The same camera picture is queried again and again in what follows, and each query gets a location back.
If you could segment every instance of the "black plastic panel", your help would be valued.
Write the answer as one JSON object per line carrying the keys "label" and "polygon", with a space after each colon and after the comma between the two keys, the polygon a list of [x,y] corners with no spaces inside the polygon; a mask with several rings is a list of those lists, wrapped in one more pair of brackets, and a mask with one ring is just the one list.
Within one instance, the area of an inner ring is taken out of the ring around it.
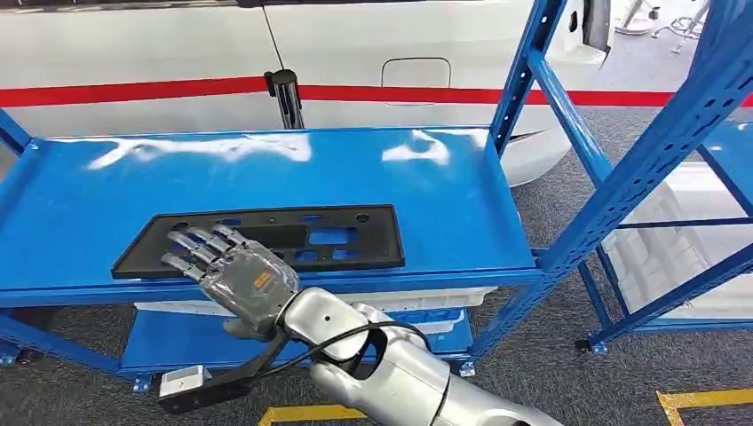
{"label": "black plastic panel", "polygon": [[167,234],[188,226],[209,230],[217,223],[259,241],[298,272],[405,265],[391,205],[228,210],[152,217],[115,262],[113,278],[181,277],[160,261],[168,251],[187,256]]}

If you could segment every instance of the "lower shelf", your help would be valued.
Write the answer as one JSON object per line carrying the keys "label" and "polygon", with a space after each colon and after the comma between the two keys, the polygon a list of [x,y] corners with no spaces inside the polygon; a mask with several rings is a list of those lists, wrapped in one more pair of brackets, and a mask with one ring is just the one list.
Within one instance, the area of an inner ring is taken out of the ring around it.
{"label": "lower shelf", "polygon": [[[123,352],[121,371],[152,374],[203,365],[233,368],[256,357],[265,343],[240,340],[222,329],[225,317],[188,313],[139,311]],[[428,335],[434,353],[445,359],[467,358],[473,343],[468,312],[448,333]],[[289,343],[275,363],[296,357],[302,343]]]}
{"label": "lower shelf", "polygon": [[652,333],[667,331],[703,331],[721,329],[740,329],[753,327],[751,319],[681,319],[657,318],[634,330],[635,333]]}

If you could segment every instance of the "orange label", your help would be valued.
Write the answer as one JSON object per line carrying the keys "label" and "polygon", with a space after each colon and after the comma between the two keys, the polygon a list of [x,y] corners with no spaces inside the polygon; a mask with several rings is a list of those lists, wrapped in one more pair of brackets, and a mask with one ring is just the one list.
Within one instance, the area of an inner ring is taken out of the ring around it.
{"label": "orange label", "polygon": [[254,280],[254,288],[262,288],[266,284],[267,281],[269,281],[269,278],[272,277],[269,272],[261,272],[259,276]]}

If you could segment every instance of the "white crate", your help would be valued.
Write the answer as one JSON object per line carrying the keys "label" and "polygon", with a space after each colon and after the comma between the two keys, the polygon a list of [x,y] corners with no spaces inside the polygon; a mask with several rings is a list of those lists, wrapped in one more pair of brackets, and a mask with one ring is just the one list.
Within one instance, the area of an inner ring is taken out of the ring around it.
{"label": "white crate", "polygon": [[[478,306],[484,302],[484,296],[496,287],[450,288],[443,290],[414,290],[381,293],[354,293],[337,295],[348,303],[363,302],[383,312],[421,311],[443,308],[463,308]],[[144,302],[134,304],[142,311],[159,311],[174,313],[192,313],[198,315],[217,315],[232,317],[233,314],[219,304],[209,300],[189,300],[179,302]],[[459,318],[416,324],[424,333],[447,333],[452,331]]]}
{"label": "white crate", "polygon": [[[704,162],[676,168],[624,223],[744,217],[724,184]],[[604,240],[622,296],[634,312],[753,241],[745,225],[622,229]],[[664,318],[753,317],[753,276],[743,274],[695,298]]]}

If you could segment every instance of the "black cable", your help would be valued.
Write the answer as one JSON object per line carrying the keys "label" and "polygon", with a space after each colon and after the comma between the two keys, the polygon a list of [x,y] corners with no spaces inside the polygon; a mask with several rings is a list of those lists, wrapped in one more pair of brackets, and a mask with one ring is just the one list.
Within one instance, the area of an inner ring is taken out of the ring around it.
{"label": "black cable", "polygon": [[413,324],[408,324],[407,322],[401,322],[401,321],[371,322],[364,326],[356,327],[348,331],[345,331],[344,333],[340,333],[339,335],[336,335],[334,337],[330,337],[324,342],[319,343],[315,346],[312,346],[311,348],[308,349],[308,351],[305,351],[304,353],[298,355],[294,359],[291,359],[290,361],[285,362],[284,364],[281,364],[275,368],[270,368],[268,370],[260,372],[256,377],[261,378],[261,377],[267,377],[270,375],[276,375],[277,373],[280,373],[287,368],[295,366],[297,363],[303,361],[304,359],[323,351],[325,348],[332,345],[333,343],[337,343],[341,340],[347,339],[348,337],[352,335],[357,335],[364,331],[374,330],[374,329],[382,328],[382,327],[407,328],[408,330],[413,331],[414,333],[419,335],[422,339],[424,339],[424,343],[426,343],[426,349],[431,351],[431,348],[429,347],[429,339],[427,339],[426,335],[424,335],[424,333],[422,333],[421,330],[419,330],[418,327],[414,326]]}

